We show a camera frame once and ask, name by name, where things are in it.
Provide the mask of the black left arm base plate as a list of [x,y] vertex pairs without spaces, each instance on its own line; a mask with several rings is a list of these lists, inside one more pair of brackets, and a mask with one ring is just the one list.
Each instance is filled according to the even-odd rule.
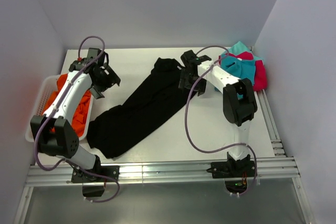
[[98,170],[84,170],[74,167],[71,182],[74,184],[116,182],[119,178],[119,171],[120,166],[117,165],[101,166]]

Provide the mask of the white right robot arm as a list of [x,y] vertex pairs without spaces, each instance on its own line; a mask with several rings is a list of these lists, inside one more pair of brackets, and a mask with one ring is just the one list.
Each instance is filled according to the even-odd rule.
[[250,124],[257,112],[251,81],[234,77],[217,61],[206,55],[199,57],[192,50],[184,52],[181,61],[185,68],[180,77],[180,89],[201,95],[207,83],[212,84],[222,93],[223,114],[234,131],[232,144],[220,148],[227,151],[227,160],[213,162],[207,172],[213,178],[256,178],[257,158],[249,145]]

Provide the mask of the black t-shirt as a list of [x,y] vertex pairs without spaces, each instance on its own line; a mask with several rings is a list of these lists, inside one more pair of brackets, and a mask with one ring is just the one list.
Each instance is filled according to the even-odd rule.
[[89,123],[87,142],[106,158],[117,158],[136,146],[186,105],[189,91],[180,89],[183,66],[158,58],[151,73],[126,99]]

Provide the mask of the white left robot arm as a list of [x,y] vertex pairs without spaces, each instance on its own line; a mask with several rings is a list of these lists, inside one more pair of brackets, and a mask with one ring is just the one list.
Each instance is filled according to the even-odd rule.
[[109,66],[108,54],[102,49],[89,48],[85,58],[77,59],[70,65],[65,84],[54,102],[44,114],[34,115],[30,121],[35,162],[41,169],[52,170],[40,162],[38,155],[43,153],[77,167],[76,172],[83,172],[91,182],[105,178],[100,158],[80,146],[71,123],[87,91],[95,99],[101,99],[108,88],[120,82],[121,79]]

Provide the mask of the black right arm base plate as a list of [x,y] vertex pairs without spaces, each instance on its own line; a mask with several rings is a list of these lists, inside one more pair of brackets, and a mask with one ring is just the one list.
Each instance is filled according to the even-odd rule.
[[206,170],[213,179],[254,177],[256,166],[253,161],[227,160],[225,162],[212,162]]

